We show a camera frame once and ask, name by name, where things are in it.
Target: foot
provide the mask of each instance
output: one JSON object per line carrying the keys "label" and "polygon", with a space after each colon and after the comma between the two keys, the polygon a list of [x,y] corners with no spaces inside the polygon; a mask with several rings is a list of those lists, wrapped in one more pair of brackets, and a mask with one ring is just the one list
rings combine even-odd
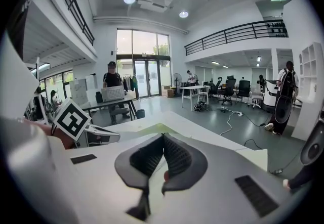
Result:
{"label": "foot", "polygon": [[269,123],[269,124],[265,125],[264,128],[265,128],[267,131],[272,131],[272,130],[273,130],[273,123]]}
{"label": "foot", "polygon": [[285,180],[282,181],[282,186],[284,188],[286,188],[287,190],[290,190],[288,179],[285,179]]}

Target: black office chair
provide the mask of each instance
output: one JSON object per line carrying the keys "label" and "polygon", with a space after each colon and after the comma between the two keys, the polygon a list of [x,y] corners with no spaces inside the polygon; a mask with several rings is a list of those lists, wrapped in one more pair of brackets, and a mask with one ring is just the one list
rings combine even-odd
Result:
{"label": "black office chair", "polygon": [[250,81],[248,80],[240,80],[239,86],[238,86],[238,93],[236,93],[236,99],[237,97],[241,98],[241,102],[243,100],[243,97],[248,98],[248,104],[249,104],[249,98],[250,98]]}
{"label": "black office chair", "polygon": [[222,90],[218,92],[218,94],[224,96],[224,99],[219,100],[219,101],[223,101],[222,105],[225,102],[229,102],[232,105],[231,96],[234,94],[235,83],[236,83],[236,79],[229,79],[227,81],[226,87],[222,88]]}
{"label": "black office chair", "polygon": [[221,80],[219,80],[216,85],[211,86],[209,93],[212,96],[218,95],[218,87],[219,87],[220,83],[221,83]]}

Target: cardboard box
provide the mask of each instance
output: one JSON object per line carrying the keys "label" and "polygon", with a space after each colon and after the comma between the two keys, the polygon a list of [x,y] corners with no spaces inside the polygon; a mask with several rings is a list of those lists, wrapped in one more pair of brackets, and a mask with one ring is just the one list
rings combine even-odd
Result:
{"label": "cardboard box", "polygon": [[164,97],[173,97],[174,93],[172,89],[162,90],[162,96]]}

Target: standing fan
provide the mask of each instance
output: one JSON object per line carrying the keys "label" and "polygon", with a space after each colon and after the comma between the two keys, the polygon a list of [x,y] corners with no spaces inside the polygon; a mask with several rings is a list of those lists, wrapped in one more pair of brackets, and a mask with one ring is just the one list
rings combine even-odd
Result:
{"label": "standing fan", "polygon": [[178,87],[180,87],[180,82],[182,82],[182,77],[179,73],[173,74],[173,84],[176,87],[176,94],[178,93]]}

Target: black rectangular strip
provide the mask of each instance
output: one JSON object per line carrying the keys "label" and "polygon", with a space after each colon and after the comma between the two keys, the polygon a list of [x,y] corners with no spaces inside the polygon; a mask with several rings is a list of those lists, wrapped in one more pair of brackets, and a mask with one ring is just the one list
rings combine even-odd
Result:
{"label": "black rectangular strip", "polygon": [[72,163],[75,164],[79,164],[79,163],[83,163],[92,159],[97,158],[95,155],[93,154],[89,154],[89,155],[85,155],[85,156],[80,156],[80,157],[73,157],[71,158]]}
{"label": "black rectangular strip", "polygon": [[236,178],[235,182],[241,188],[260,217],[264,217],[278,208],[278,204],[276,204],[248,175]]}

